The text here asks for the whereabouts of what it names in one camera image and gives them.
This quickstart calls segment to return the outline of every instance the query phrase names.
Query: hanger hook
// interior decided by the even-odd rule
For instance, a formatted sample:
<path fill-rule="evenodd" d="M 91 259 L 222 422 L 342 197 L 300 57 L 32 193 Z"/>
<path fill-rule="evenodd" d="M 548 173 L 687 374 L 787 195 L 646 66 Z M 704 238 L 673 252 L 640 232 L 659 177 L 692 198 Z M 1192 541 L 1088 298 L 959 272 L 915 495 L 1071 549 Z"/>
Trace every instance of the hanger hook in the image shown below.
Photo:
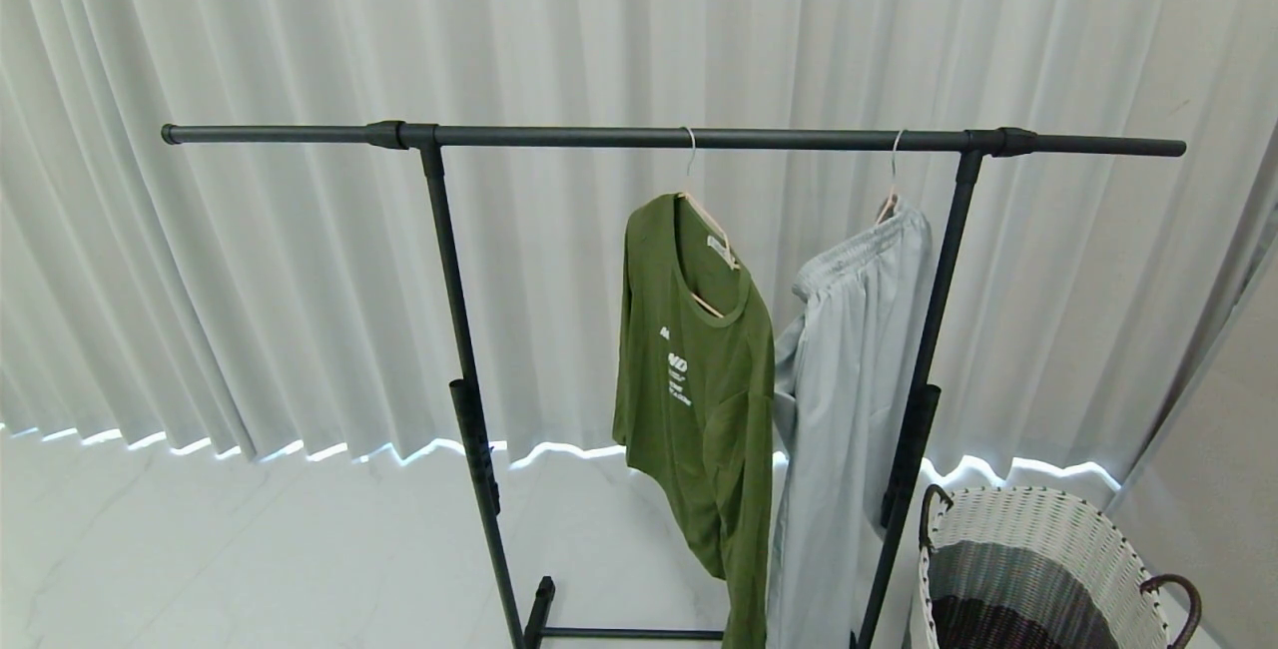
<path fill-rule="evenodd" d="M 685 167 L 684 175 L 693 176 L 693 162 L 697 158 L 697 135 L 693 134 L 693 129 L 690 126 L 685 126 L 684 130 L 688 130 L 688 138 L 693 141 L 693 153 L 688 157 L 688 167 Z"/>
<path fill-rule="evenodd" d="M 896 181 L 896 147 L 901 143 L 901 135 L 905 134 L 905 129 L 896 130 L 896 139 L 892 143 L 892 181 Z"/>

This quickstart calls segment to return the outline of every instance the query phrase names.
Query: clothing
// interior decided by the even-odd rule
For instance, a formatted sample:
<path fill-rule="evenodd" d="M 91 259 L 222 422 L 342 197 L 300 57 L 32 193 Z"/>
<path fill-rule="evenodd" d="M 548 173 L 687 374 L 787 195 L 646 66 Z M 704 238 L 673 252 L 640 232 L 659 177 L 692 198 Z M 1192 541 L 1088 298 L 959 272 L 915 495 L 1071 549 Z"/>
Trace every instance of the clothing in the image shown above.
<path fill-rule="evenodd" d="M 795 280 L 805 307 L 777 342 L 776 423 L 790 468 L 772 538 L 769 648 L 846 649 L 861 618 L 858 560 L 887 489 L 930 248 L 925 217 L 900 202 Z"/>
<path fill-rule="evenodd" d="M 723 646 L 754 649 L 772 508 L 772 318 L 745 267 L 732 270 L 709 236 L 675 194 L 626 222 L 612 438 L 666 491 L 705 570 L 727 580 Z"/>

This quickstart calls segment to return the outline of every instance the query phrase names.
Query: brown handle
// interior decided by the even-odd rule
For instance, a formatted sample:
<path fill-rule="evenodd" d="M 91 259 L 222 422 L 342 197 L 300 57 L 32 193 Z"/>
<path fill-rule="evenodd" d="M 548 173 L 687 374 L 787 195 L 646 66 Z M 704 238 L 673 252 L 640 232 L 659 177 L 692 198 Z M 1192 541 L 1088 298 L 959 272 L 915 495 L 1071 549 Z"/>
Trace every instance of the brown handle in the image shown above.
<path fill-rule="evenodd" d="M 1194 631 L 1197 629 L 1199 622 L 1203 621 L 1203 595 L 1199 594 L 1194 583 L 1178 574 L 1160 574 L 1146 579 L 1141 583 L 1140 590 L 1154 592 L 1164 584 L 1178 584 L 1190 597 L 1190 616 L 1185 621 L 1185 629 L 1181 630 L 1181 635 L 1176 638 L 1176 641 L 1172 641 L 1167 648 L 1185 649 L 1189 645 L 1190 639 L 1194 636 Z"/>
<path fill-rule="evenodd" d="M 924 547 L 928 548 L 928 553 L 935 552 L 937 548 L 932 546 L 932 538 L 928 537 L 928 517 L 932 516 L 932 498 L 937 494 L 941 500 L 944 500 L 946 508 L 952 510 L 955 501 L 946 494 L 946 491 L 939 485 L 930 484 L 925 491 L 923 491 L 923 511 L 919 512 L 919 549 Z"/>

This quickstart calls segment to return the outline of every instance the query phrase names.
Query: gray pants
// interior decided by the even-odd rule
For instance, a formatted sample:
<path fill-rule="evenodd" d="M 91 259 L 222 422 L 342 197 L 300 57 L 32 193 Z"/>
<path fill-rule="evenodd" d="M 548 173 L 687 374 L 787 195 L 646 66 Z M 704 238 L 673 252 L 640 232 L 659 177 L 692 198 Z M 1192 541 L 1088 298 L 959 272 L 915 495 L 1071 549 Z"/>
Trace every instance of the gray pants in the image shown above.
<path fill-rule="evenodd" d="M 768 646 L 846 649 L 891 471 L 932 285 L 932 230 L 916 208 L 812 258 L 805 303 L 777 341 L 776 424 L 790 469 L 772 531 Z"/>

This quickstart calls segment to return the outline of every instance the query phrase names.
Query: round neckline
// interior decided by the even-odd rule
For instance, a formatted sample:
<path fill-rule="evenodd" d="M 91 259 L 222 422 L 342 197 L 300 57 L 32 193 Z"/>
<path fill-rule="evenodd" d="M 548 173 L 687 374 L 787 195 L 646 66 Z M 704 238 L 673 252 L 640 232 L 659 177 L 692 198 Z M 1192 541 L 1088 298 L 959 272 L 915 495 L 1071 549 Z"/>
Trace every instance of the round neckline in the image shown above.
<path fill-rule="evenodd" d="M 691 309 L 693 316 L 704 324 L 712 327 L 726 327 L 736 322 L 736 318 L 741 317 L 745 312 L 745 304 L 750 298 L 750 275 L 745 270 L 744 263 L 737 261 L 737 289 L 736 289 L 736 304 L 731 312 L 723 313 L 722 317 L 712 316 L 712 313 L 705 312 L 702 304 L 697 303 L 693 298 L 693 290 L 688 285 L 688 277 L 684 276 L 684 266 L 679 262 L 679 231 L 676 229 L 676 220 L 679 212 L 679 194 L 668 194 L 670 202 L 666 203 L 666 208 L 670 211 L 670 217 L 666 217 L 666 231 L 667 231 L 667 249 L 670 252 L 671 270 L 675 272 L 675 281 L 679 284 L 679 294 L 682 295 L 684 303 Z M 697 225 L 707 231 L 708 235 L 714 235 L 714 231 L 705 225 L 705 221 L 698 216 L 694 211 L 691 212 Z"/>

